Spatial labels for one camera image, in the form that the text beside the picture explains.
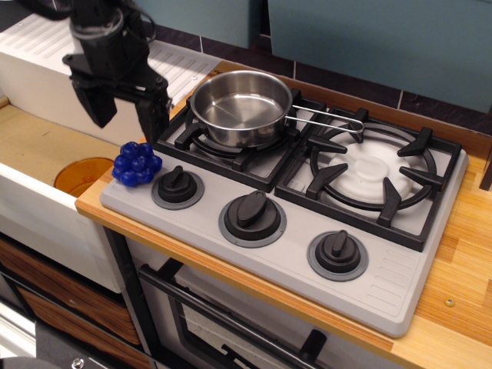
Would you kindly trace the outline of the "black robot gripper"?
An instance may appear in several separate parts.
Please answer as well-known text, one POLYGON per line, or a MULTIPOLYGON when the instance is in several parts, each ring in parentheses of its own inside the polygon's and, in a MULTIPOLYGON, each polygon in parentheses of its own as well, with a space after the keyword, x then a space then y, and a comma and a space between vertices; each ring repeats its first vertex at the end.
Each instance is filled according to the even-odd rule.
POLYGON ((91 120, 104 128, 116 115, 115 101, 135 105, 141 130, 154 144, 169 126, 168 83, 148 64, 143 28, 72 28, 76 49, 63 58, 71 83, 91 120))

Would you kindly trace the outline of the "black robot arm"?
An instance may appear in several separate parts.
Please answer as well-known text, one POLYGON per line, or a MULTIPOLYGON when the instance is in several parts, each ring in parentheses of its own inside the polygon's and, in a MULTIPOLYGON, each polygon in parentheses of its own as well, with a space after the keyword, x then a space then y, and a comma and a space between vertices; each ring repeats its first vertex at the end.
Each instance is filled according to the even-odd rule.
POLYGON ((62 61, 92 121, 105 127, 116 115, 116 99, 134 104, 147 142, 169 126, 168 82, 148 64, 150 39, 133 1, 24 1, 30 11, 52 21, 69 20, 79 51, 62 61))

